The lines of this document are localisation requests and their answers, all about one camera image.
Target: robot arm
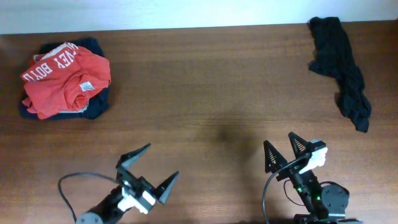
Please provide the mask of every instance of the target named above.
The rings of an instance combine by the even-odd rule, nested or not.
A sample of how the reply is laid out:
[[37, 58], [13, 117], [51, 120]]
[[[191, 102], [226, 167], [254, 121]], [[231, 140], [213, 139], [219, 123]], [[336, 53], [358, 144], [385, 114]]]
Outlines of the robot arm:
[[295, 222], [300, 224], [343, 222], [349, 199], [348, 190], [334, 182], [319, 183], [312, 172], [312, 169], [324, 165], [328, 150], [326, 144], [319, 139], [307, 142], [294, 133], [289, 133], [289, 139], [296, 156], [296, 160], [292, 161], [295, 162], [294, 166], [287, 166], [286, 159], [269, 141], [264, 142], [264, 150], [266, 173], [278, 172], [278, 181], [289, 178], [309, 212], [308, 215], [296, 215]]
[[135, 178], [128, 169], [148, 150], [150, 144], [121, 156], [116, 169], [116, 180], [120, 185], [114, 188], [97, 206], [80, 215], [77, 224], [115, 224], [131, 208], [148, 214], [156, 202], [165, 204], [178, 178], [178, 171], [158, 187], [153, 187], [144, 177]]

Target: black cloth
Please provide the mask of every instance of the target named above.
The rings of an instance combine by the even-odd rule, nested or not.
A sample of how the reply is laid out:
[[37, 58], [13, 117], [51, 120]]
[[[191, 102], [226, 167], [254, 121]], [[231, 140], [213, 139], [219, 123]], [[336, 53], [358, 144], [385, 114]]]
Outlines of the black cloth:
[[[80, 40], [70, 41], [71, 43], [76, 44], [77, 46], [84, 47], [96, 55], [104, 57], [104, 52], [102, 51], [98, 41], [95, 38], [89, 37]], [[39, 54], [46, 54], [49, 53], [54, 48], [58, 47], [63, 43], [51, 43], [45, 44], [41, 46], [39, 50]], [[71, 118], [87, 118], [87, 119], [95, 119], [99, 115], [101, 115], [104, 111], [109, 108], [108, 104], [108, 94], [109, 94], [109, 87], [104, 88], [101, 90], [97, 95], [89, 99], [88, 107], [84, 112], [81, 113], [58, 113], [55, 114], [47, 119], [49, 120], [60, 120], [60, 119], [71, 119]], [[27, 107], [22, 103], [19, 104], [19, 112], [23, 118], [30, 118], [30, 119], [39, 119], [37, 114], [30, 113], [27, 111]]]
[[337, 17], [314, 17], [310, 20], [309, 28], [317, 50], [309, 70], [337, 80], [340, 86], [337, 106], [358, 131], [366, 133], [372, 108], [363, 94], [365, 83], [360, 69], [355, 65], [349, 39], [340, 20]]

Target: wooden table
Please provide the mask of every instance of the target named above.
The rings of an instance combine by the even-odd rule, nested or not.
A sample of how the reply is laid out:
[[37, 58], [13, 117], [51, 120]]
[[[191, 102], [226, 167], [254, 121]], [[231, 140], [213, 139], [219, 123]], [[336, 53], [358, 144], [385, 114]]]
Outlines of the wooden table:
[[[121, 223], [263, 222], [262, 142], [288, 159], [287, 134], [320, 138], [329, 148], [319, 180], [351, 192], [347, 217], [398, 222], [398, 23], [347, 23], [373, 106], [368, 133], [335, 105], [338, 85], [308, 71], [314, 44], [305, 24], [0, 36], [0, 223], [72, 223], [57, 192], [78, 171], [115, 176], [121, 154], [151, 142], [131, 172], [157, 185], [180, 171], [169, 201]], [[110, 109], [98, 119], [22, 119], [19, 75], [41, 44], [96, 37], [111, 62]], [[66, 180], [77, 214], [114, 187]], [[287, 193], [299, 201], [292, 186]], [[282, 183], [267, 195], [269, 216], [305, 213]]]

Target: black cable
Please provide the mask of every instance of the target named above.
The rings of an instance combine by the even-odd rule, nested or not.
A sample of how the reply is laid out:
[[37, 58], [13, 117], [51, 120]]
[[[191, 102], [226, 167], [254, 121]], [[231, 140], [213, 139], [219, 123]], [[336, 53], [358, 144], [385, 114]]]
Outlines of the black cable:
[[109, 180], [110, 182], [112, 182], [112, 183], [114, 183], [114, 184], [118, 184], [118, 185], [124, 186], [123, 183], [117, 181], [116, 179], [114, 179], [114, 178], [112, 178], [112, 177], [108, 177], [108, 176], [105, 176], [105, 175], [103, 175], [103, 174], [98, 174], [98, 173], [94, 173], [94, 172], [76, 172], [76, 173], [67, 174], [67, 175], [64, 175], [63, 177], [61, 177], [61, 178], [58, 180], [58, 191], [59, 191], [59, 193], [60, 193], [60, 195], [61, 195], [61, 198], [65, 201], [66, 205], [68, 206], [68, 208], [69, 208], [69, 210], [70, 210], [70, 213], [72, 214], [73, 221], [75, 221], [75, 223], [76, 223], [76, 215], [75, 215], [75, 212], [73, 211], [73, 208], [72, 208], [72, 206], [70, 205], [68, 199], [65, 197], [65, 195], [64, 195], [63, 192], [62, 192], [61, 182], [62, 182], [63, 180], [65, 180], [65, 179], [69, 178], [69, 177], [76, 177], [76, 176], [92, 176], [92, 177], [99, 177], [99, 178], [102, 178], [102, 179]]
[[308, 159], [308, 158], [305, 157], [305, 156], [297, 158], [296, 160], [294, 160], [294, 161], [288, 163], [286, 166], [284, 166], [283, 168], [281, 168], [281, 169], [278, 170], [277, 172], [273, 173], [273, 174], [268, 178], [267, 183], [266, 183], [266, 185], [264, 186], [264, 190], [262, 191], [262, 212], [263, 212], [263, 214], [264, 214], [264, 218], [265, 218], [267, 224], [269, 224], [269, 220], [268, 220], [267, 211], [266, 211], [266, 193], [267, 193], [267, 188], [268, 188], [269, 183], [271, 182], [272, 178], [274, 178], [276, 175], [278, 175], [279, 172], [283, 171], [283, 170], [286, 169], [286, 168], [289, 168], [289, 167], [293, 166], [294, 164], [296, 164], [296, 163], [298, 163], [299, 161], [304, 160], [304, 159]]
[[290, 201], [291, 201], [293, 204], [295, 204], [295, 205], [298, 205], [298, 206], [305, 206], [305, 205], [301, 205], [301, 204], [299, 204], [299, 203], [295, 203], [295, 202], [287, 195], [287, 192], [286, 192], [286, 183], [287, 183], [288, 181], [290, 181], [290, 180], [285, 180], [285, 182], [284, 182], [284, 191], [285, 191], [285, 195], [286, 195], [287, 199], [290, 200]]

